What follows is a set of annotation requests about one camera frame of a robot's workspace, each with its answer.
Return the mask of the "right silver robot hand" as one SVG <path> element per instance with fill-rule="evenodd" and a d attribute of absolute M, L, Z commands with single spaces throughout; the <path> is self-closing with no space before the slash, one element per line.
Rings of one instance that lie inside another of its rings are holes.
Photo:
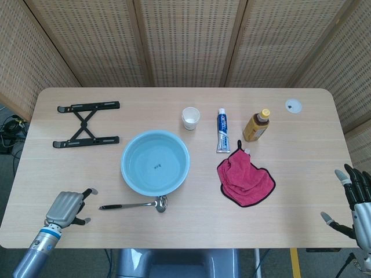
<path fill-rule="evenodd" d="M 353 225 L 348 227 L 336 222 L 329 214 L 321 212 L 322 219 L 332 229 L 356 240 L 357 246 L 370 253 L 370 174 L 359 171 L 348 164 L 345 171 L 336 169 L 336 177 L 341 182 L 348 201 Z"/>

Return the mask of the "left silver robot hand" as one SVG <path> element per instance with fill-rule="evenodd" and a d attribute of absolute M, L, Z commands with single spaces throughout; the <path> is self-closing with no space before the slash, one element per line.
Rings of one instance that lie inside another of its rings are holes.
<path fill-rule="evenodd" d="M 61 229 L 70 225 L 86 225 L 91 218 L 79 219 L 77 214 L 83 209 L 84 200 L 90 195 L 97 195 L 98 191 L 88 188 L 82 193 L 62 191 L 54 200 L 52 206 L 46 214 L 44 226 L 51 224 L 59 226 Z"/>

